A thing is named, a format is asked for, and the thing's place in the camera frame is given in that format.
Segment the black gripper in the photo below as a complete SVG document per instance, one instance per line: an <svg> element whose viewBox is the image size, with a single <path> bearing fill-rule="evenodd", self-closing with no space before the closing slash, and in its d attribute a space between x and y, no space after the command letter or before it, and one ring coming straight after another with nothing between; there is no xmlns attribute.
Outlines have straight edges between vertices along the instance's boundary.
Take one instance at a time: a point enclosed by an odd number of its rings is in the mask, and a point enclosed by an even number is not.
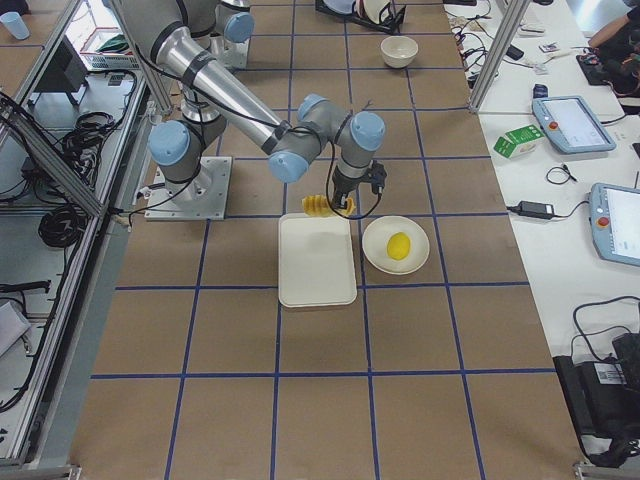
<svg viewBox="0 0 640 480"><path fill-rule="evenodd" d="M361 183L371 185L374 195L381 195L385 188L387 172L384 165L373 160L368 166L353 167L340 161L333 171L332 181L334 192L331 203L337 210L351 210L349 194L355 191Z"/></svg>

